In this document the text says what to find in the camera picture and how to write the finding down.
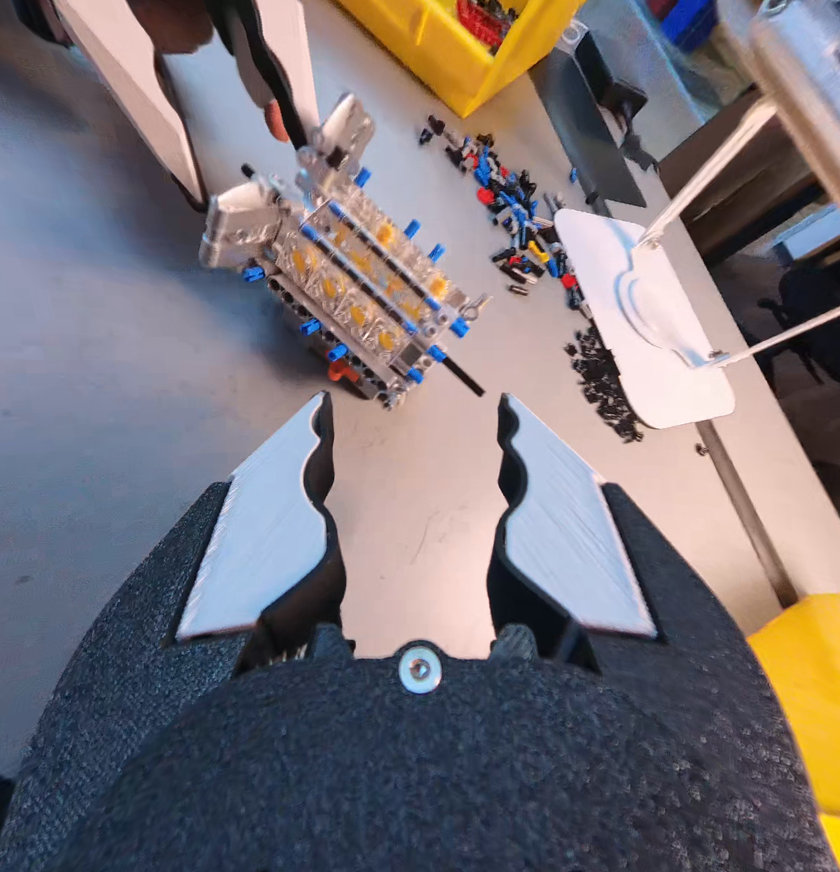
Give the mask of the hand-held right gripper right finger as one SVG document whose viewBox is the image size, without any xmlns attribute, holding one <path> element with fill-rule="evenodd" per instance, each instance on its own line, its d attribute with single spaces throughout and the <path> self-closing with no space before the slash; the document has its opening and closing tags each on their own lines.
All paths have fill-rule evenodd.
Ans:
<svg viewBox="0 0 840 872">
<path fill-rule="evenodd" d="M 538 643 L 562 643 L 572 628 L 656 639 L 605 480 L 512 394 L 498 413 L 506 508 L 487 574 L 494 629 L 523 624 Z"/>
</svg>

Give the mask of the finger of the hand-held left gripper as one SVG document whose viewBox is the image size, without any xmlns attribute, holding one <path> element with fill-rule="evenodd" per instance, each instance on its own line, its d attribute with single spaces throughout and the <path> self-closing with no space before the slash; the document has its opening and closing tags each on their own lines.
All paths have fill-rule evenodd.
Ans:
<svg viewBox="0 0 840 872">
<path fill-rule="evenodd" d="M 181 107 L 152 38 L 124 1 L 55 1 L 55 16 L 163 169 L 197 211 L 208 206 Z"/>
<path fill-rule="evenodd" d="M 304 6 L 299 1 L 215 1 L 213 26 L 266 119 L 277 104 L 295 150 L 319 125 Z"/>
</svg>

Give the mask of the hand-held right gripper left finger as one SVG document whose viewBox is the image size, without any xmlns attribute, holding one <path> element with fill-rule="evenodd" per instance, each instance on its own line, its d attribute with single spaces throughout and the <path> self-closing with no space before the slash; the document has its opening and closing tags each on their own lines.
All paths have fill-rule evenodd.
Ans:
<svg viewBox="0 0 840 872">
<path fill-rule="evenodd" d="M 341 625 L 334 441 L 330 394 L 317 393 L 232 471 L 176 640 L 262 623 L 275 643 L 305 643 L 317 624 Z"/>
</svg>

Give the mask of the grey brick engine model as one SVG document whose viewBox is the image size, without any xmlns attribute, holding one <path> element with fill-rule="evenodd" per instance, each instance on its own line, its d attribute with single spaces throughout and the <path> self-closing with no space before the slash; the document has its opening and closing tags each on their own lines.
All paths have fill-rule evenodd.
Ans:
<svg viewBox="0 0 840 872">
<path fill-rule="evenodd" d="M 446 348 L 489 297 L 469 296 L 365 192 L 360 158 L 374 123 L 343 94 L 296 154 L 295 180 L 242 167 L 243 182 L 209 202 L 199 259 L 263 282 L 327 376 L 385 408 L 443 366 L 478 397 L 484 388 Z"/>
</svg>

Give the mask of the person's left hand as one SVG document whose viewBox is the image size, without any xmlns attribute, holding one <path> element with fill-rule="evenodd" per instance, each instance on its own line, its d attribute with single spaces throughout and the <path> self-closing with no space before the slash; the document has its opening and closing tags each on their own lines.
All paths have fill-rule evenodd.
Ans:
<svg viewBox="0 0 840 872">
<path fill-rule="evenodd" d="M 192 55 L 212 41 L 214 27 L 204 1 L 128 1 L 154 49 L 162 55 Z"/>
</svg>

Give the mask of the yellow plastic bin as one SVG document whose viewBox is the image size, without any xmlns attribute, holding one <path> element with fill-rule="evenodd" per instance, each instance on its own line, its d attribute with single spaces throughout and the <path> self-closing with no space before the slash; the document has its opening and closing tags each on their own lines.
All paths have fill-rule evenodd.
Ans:
<svg viewBox="0 0 840 872">
<path fill-rule="evenodd" d="M 339 1 L 460 118 L 543 60 L 580 1 Z"/>
</svg>

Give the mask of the pile of black pins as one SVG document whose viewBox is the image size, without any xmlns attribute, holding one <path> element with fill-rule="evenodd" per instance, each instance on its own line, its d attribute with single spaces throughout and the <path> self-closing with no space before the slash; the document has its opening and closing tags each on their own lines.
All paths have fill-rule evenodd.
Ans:
<svg viewBox="0 0 840 872">
<path fill-rule="evenodd" d="M 644 440 L 642 422 L 630 405 L 622 387 L 613 354 L 603 343 L 593 321 L 574 333 L 564 351 L 578 377 L 578 387 L 601 422 L 625 444 Z"/>
</svg>

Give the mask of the white booklet stand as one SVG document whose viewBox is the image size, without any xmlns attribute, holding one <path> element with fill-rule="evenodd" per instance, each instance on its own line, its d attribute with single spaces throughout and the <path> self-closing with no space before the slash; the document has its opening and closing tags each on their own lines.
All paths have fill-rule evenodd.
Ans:
<svg viewBox="0 0 840 872">
<path fill-rule="evenodd" d="M 563 208 L 554 225 L 623 392 L 645 426 L 725 417 L 736 399 L 723 369 L 840 318 L 840 306 L 745 351 L 716 354 L 662 246 L 667 227 L 778 112 L 765 97 L 647 227 Z"/>
</svg>

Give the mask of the pile of colourful brick parts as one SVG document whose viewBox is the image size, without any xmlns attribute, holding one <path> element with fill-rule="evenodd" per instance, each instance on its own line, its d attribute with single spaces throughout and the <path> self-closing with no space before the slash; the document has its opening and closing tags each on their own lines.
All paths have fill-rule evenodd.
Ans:
<svg viewBox="0 0 840 872">
<path fill-rule="evenodd" d="M 567 309 L 591 321 L 587 300 L 553 221 L 564 207 L 561 200 L 547 193 L 538 198 L 533 177 L 526 169 L 514 171 L 503 163 L 492 134 L 461 134 L 430 114 L 417 144 L 426 147 L 435 139 L 441 141 L 451 166 L 472 180 L 488 222 L 507 237 L 490 262 L 506 279 L 508 292 L 527 298 L 543 280 L 550 279 L 562 289 Z"/>
</svg>

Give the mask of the yellow plastic crate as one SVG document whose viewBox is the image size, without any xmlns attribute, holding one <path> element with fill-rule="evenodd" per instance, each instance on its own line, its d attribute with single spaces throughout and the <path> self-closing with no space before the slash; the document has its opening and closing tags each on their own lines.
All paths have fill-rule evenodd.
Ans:
<svg viewBox="0 0 840 872">
<path fill-rule="evenodd" d="M 840 867 L 840 593 L 808 596 L 748 642 L 789 721 Z"/>
</svg>

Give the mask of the black power adapter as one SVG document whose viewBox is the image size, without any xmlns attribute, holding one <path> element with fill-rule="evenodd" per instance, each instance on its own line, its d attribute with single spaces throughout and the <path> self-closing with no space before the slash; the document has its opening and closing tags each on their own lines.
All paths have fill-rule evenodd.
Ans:
<svg viewBox="0 0 840 872">
<path fill-rule="evenodd" d="M 647 95 L 616 46 L 586 30 L 572 48 L 552 49 L 530 77 L 587 205 L 598 213 L 609 202 L 644 208 L 628 161 L 654 164 L 633 130 Z"/>
</svg>

